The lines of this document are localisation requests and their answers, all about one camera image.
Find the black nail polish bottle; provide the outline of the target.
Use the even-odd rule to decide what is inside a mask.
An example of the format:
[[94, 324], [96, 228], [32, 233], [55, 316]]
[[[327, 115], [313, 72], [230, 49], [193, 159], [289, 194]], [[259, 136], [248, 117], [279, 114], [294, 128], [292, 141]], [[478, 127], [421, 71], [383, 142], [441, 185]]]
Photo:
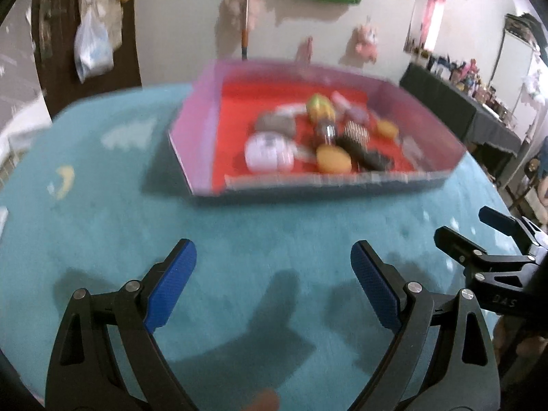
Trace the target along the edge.
[[364, 145], [349, 136], [337, 136], [335, 144], [343, 149], [363, 169], [376, 172], [386, 172], [393, 168], [391, 158], [369, 151]]

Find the orange soap dome back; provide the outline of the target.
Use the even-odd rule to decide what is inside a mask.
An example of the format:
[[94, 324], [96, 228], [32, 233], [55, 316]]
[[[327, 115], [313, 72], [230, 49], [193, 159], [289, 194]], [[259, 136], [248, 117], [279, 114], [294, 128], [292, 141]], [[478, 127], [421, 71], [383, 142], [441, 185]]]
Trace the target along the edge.
[[385, 137], [390, 140], [394, 140], [398, 137], [399, 129], [388, 120], [380, 119], [376, 122], [376, 134], [378, 136]]

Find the orange soap dome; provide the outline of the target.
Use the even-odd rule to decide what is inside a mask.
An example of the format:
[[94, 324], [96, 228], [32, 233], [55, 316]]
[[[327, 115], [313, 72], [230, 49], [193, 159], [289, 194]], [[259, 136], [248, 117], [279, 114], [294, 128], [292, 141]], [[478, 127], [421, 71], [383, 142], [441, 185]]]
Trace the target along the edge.
[[376, 134], [378, 136], [385, 137], [390, 140], [394, 140], [398, 137], [399, 129], [388, 120], [380, 119], [376, 122]]
[[321, 145], [316, 149], [317, 168], [323, 174], [349, 174], [353, 165], [348, 153], [332, 145]]

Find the orange soap dome front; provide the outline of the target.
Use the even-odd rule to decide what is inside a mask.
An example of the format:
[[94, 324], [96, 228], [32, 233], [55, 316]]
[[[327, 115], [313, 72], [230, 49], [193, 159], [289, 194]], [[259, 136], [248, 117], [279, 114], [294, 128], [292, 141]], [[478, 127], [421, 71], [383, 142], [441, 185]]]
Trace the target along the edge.
[[321, 145], [316, 149], [317, 168], [323, 174], [349, 174], [353, 165], [348, 153], [332, 145]]

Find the purple nail polish bottle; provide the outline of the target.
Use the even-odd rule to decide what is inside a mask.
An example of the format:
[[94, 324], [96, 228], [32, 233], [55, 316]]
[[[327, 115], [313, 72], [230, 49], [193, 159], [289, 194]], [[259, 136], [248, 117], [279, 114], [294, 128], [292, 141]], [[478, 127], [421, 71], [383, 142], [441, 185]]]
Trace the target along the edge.
[[340, 116], [361, 125], [368, 125], [370, 123], [370, 115], [367, 110], [358, 105], [352, 104], [339, 92], [332, 92], [330, 100], [334, 105], [336, 112]]

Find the glitter clear jar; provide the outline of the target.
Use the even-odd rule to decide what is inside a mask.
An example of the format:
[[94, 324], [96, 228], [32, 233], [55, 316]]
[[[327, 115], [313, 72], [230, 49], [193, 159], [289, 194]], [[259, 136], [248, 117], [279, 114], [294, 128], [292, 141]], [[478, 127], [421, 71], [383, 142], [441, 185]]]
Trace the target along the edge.
[[314, 134], [325, 134], [330, 138], [330, 145], [336, 143], [337, 138], [337, 125], [332, 121], [321, 121], [318, 122], [314, 127]]

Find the green capybara figurine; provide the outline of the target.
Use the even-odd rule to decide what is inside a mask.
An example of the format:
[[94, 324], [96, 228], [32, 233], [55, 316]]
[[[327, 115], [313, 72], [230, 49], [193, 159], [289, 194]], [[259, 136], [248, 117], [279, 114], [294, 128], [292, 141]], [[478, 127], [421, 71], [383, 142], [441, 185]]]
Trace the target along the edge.
[[311, 123], [335, 122], [336, 112], [332, 101], [322, 94], [314, 94], [306, 104]]

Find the pink white compact case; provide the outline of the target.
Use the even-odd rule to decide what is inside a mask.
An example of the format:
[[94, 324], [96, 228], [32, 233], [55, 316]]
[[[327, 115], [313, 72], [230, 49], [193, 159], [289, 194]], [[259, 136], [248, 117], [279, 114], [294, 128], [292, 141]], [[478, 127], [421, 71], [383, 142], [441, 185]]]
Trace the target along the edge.
[[295, 152], [292, 143], [283, 135], [256, 133], [245, 143], [244, 161], [253, 173], [289, 172], [295, 165]]

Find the grey eyeshadow case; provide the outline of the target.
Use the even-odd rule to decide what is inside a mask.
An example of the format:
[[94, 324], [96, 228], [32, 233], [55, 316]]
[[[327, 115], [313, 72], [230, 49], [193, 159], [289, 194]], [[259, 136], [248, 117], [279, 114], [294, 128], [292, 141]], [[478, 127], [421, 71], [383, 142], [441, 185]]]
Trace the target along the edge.
[[253, 126], [257, 133], [275, 133], [293, 139], [296, 136], [297, 126], [294, 117], [266, 113], [260, 115]]

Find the dark red ball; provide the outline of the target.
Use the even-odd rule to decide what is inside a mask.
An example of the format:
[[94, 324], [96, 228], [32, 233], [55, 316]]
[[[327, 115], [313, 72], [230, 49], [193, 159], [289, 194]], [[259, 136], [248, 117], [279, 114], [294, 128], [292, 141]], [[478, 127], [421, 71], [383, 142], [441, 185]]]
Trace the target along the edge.
[[314, 134], [311, 139], [311, 145], [314, 149], [322, 145], [330, 145], [330, 138], [325, 134]]

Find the teal moon star blanket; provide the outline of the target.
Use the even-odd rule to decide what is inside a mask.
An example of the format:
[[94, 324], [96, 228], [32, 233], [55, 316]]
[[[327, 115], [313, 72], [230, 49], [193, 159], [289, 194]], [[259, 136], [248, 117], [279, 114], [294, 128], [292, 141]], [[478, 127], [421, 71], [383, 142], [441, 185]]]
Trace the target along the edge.
[[356, 241], [443, 293], [457, 292], [463, 275], [434, 244], [440, 226], [494, 254], [515, 250], [477, 217], [504, 205], [470, 157], [424, 192], [195, 199], [167, 136], [189, 90], [152, 87], [73, 106], [3, 188], [1, 348], [35, 393], [45, 391], [73, 292], [121, 288], [181, 238], [196, 245], [196, 269], [155, 338], [202, 410], [237, 410], [266, 388], [285, 410], [351, 405], [392, 337], [351, 269]]

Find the plastic bag on door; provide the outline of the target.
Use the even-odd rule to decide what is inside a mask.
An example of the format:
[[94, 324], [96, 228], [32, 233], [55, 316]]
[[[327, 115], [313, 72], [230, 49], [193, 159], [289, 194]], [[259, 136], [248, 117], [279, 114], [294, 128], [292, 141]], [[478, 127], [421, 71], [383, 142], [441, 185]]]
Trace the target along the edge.
[[85, 12], [74, 39], [74, 63], [81, 83], [114, 67], [113, 49], [106, 25], [92, 9]]

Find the pink plush behind mop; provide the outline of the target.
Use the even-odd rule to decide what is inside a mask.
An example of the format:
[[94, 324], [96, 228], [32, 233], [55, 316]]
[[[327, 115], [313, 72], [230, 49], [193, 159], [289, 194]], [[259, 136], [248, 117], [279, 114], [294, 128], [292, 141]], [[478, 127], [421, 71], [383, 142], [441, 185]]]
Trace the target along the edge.
[[231, 26], [238, 31], [244, 28], [244, 16], [248, 14], [247, 28], [249, 31], [253, 31], [265, 9], [265, 1], [249, 0], [248, 5], [245, 5], [245, 2], [246, 0], [223, 0], [224, 12]]

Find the fabric door organizer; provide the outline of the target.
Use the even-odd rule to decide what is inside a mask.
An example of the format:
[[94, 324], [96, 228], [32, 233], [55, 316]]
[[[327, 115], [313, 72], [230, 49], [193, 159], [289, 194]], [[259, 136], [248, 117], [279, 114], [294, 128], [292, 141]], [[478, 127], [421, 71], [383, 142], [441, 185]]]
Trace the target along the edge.
[[120, 0], [78, 0], [78, 7], [81, 17], [91, 9], [105, 25], [114, 51], [121, 47], [124, 11]]

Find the pink plush on wall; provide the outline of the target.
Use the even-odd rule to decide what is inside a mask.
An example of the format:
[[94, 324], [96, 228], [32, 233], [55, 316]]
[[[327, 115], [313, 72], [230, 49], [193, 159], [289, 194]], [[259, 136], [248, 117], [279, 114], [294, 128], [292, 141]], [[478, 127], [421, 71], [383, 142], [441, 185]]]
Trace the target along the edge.
[[376, 63], [378, 57], [376, 27], [366, 23], [356, 27], [355, 52], [364, 62]]

